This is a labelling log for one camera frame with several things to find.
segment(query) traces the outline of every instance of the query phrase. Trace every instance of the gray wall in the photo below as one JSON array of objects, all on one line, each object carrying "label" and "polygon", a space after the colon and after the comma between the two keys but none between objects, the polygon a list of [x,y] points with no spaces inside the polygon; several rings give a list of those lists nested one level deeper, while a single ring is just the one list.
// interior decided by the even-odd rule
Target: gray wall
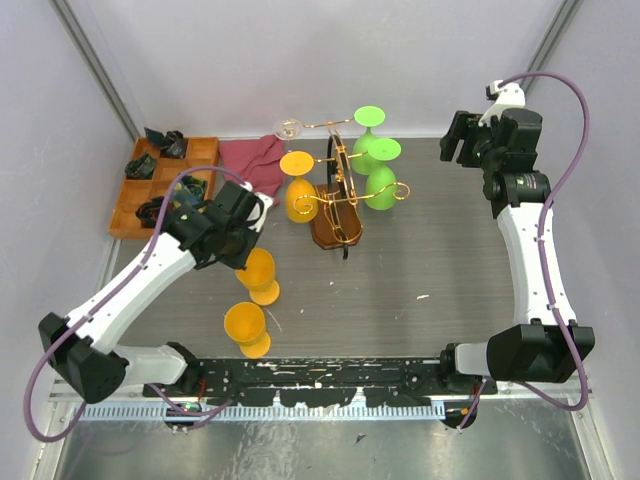
[{"label": "gray wall", "polygon": [[2,2],[0,65],[0,477],[18,480],[37,447],[19,408],[37,324],[95,290],[131,142],[48,2]]},{"label": "gray wall", "polygon": [[[592,136],[556,203],[556,246],[578,320],[596,330],[587,372],[603,434],[623,478],[640,471],[640,2],[585,2],[549,70],[583,88]],[[539,168],[557,180],[577,147],[579,105],[552,80],[528,98],[544,117]]]},{"label": "gray wall", "polygon": [[484,106],[473,79],[527,66],[560,3],[70,0],[138,123],[223,137],[371,103],[378,132],[440,135]]}]

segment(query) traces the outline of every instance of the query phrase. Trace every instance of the red cloth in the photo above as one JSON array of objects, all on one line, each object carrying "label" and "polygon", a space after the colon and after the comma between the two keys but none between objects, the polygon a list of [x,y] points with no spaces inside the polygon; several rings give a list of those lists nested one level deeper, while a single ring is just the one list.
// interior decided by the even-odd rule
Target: red cloth
[{"label": "red cloth", "polygon": [[[257,140],[231,140],[220,144],[220,157],[225,168],[232,170],[253,185],[257,192],[280,201],[276,192],[284,183],[285,174],[280,170],[280,159],[284,155],[284,140],[275,135],[266,135]],[[235,179],[229,175],[226,180]]]}]

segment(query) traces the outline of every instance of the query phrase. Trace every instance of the metal beam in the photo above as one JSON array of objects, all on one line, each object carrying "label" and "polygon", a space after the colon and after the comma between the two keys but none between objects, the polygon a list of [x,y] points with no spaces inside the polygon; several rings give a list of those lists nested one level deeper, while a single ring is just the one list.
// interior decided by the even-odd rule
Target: metal beam
[{"label": "metal beam", "polygon": [[85,63],[89,67],[89,70],[96,79],[96,82],[100,86],[100,89],[104,93],[105,98],[113,108],[117,117],[122,122],[125,130],[129,134],[132,140],[136,140],[140,136],[140,132],[136,128],[136,125],[131,117],[131,114],[127,110],[122,98],[118,94],[113,82],[109,78],[107,71],[105,70],[102,62],[98,58],[89,38],[85,34],[80,22],[73,13],[73,10],[69,6],[66,0],[49,0],[49,3],[53,7],[54,11],[60,18],[60,21],[64,25],[65,29],[69,33],[69,37],[78,48],[80,55],[84,59]]},{"label": "metal beam", "polygon": [[[531,62],[529,62],[527,72],[543,70],[547,66],[553,51],[560,42],[560,38],[564,32],[566,32],[567,28],[569,28],[573,17],[582,6],[582,3],[583,0],[563,0],[547,32],[544,34],[544,37],[542,37],[536,53],[533,55]],[[525,93],[529,93],[531,86],[536,80],[536,78],[526,78],[522,81],[521,87]]]}]

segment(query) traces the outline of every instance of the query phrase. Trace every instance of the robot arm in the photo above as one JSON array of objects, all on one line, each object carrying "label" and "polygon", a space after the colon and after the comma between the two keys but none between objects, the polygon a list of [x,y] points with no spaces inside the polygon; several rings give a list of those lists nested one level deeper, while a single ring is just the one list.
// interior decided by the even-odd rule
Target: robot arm
[{"label": "robot arm", "polygon": [[[485,198],[491,202],[509,256],[514,288],[514,327],[488,342],[448,345],[441,360],[445,374],[482,375],[494,380],[564,382],[575,364],[548,305],[538,252],[538,221],[551,192],[546,175],[534,170],[542,117],[524,108],[516,83],[486,89],[495,103],[483,114],[456,112],[440,141],[442,161],[451,161],[463,141],[457,163],[483,170]],[[593,330],[578,327],[562,285],[553,242],[552,210],[543,241],[556,307],[571,331],[581,358],[595,344]]]},{"label": "robot arm", "polygon": [[[145,383],[178,384],[192,392],[200,380],[199,362],[176,343],[125,347],[117,342],[131,323],[171,283],[192,269],[217,261],[244,268],[273,199],[252,193],[250,184],[227,182],[200,211],[182,206],[171,212],[144,268],[55,353],[51,366],[88,403],[97,403],[117,388]],[[45,350],[112,292],[136,267],[142,252],[100,292],[65,318],[54,313],[39,325]]]}]

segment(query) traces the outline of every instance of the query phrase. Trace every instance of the orange tray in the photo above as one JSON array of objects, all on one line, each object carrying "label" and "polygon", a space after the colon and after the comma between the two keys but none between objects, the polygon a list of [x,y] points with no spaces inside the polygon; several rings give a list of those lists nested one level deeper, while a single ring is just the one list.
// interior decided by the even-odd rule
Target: orange tray
[{"label": "orange tray", "polygon": [[[150,180],[127,180],[120,187],[118,201],[113,209],[109,233],[115,238],[147,239],[153,233],[152,228],[142,228],[136,217],[136,210],[150,199],[167,193],[169,184],[183,170],[203,165],[218,165],[218,139],[215,137],[187,137],[187,154],[185,158],[166,158],[160,150],[149,144],[146,138],[138,138],[131,152],[131,159],[148,153],[157,160],[153,177]],[[193,175],[207,181],[204,193],[206,200],[211,199],[216,179],[216,172],[203,171]]]}]

